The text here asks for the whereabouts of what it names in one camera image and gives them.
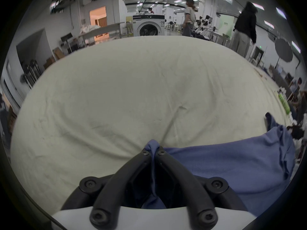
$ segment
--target woman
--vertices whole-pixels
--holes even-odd
[[[256,13],[257,8],[247,2],[244,10],[237,19],[235,30],[230,41],[229,48],[237,52],[239,55],[246,57],[250,40],[256,43]]]
[[[193,32],[194,23],[196,21],[195,6],[193,0],[187,0],[187,8],[185,9],[185,21],[182,25],[182,36],[191,36]]]

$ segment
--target cardboard box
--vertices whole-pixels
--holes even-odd
[[[56,47],[53,50],[54,55],[56,56],[57,59],[62,59],[65,55],[63,54],[63,52],[59,49],[59,47]]]
[[[44,64],[44,68],[47,69],[50,65],[52,65],[53,63],[55,63],[56,60],[54,59],[53,56],[49,57],[47,60],[46,60],[46,63]]]

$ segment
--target doorway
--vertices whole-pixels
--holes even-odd
[[[263,56],[263,53],[264,51],[256,46],[253,56],[251,57],[251,60],[254,59],[257,63],[259,63]]]
[[[91,25],[107,26],[106,7],[100,7],[90,11]],[[103,41],[109,38],[109,33],[104,33],[94,37],[95,42]]]

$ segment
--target beige pants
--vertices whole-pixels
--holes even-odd
[[[235,30],[229,48],[245,58],[250,46],[250,40],[248,35]]]

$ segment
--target screw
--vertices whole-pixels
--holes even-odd
[[[216,181],[213,181],[211,185],[215,188],[221,188],[223,186],[223,183],[221,181],[216,180]]]
[[[88,188],[93,188],[96,185],[96,182],[90,180],[85,183],[85,186]]]
[[[216,220],[216,214],[212,210],[205,210],[198,215],[198,220],[202,224],[213,224]]]
[[[91,213],[91,222],[96,225],[105,225],[108,223],[108,216],[102,209],[95,209]]]

